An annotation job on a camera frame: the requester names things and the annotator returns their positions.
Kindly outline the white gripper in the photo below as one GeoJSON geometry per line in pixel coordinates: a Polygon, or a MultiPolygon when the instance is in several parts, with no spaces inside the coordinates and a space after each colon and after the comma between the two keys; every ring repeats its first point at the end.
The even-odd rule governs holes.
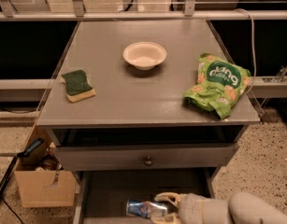
{"type": "Polygon", "coordinates": [[[227,201],[193,193],[180,196],[175,192],[159,193],[154,200],[178,207],[179,215],[171,213],[163,217],[152,217],[153,224],[233,224],[227,201]]]}

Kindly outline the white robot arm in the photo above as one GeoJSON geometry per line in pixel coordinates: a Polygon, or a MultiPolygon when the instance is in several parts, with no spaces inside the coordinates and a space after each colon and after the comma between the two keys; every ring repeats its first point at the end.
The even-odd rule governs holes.
{"type": "Polygon", "coordinates": [[[152,217],[154,224],[287,224],[287,215],[244,191],[228,201],[173,192],[157,194],[155,201],[171,203],[177,210],[152,217]]]}

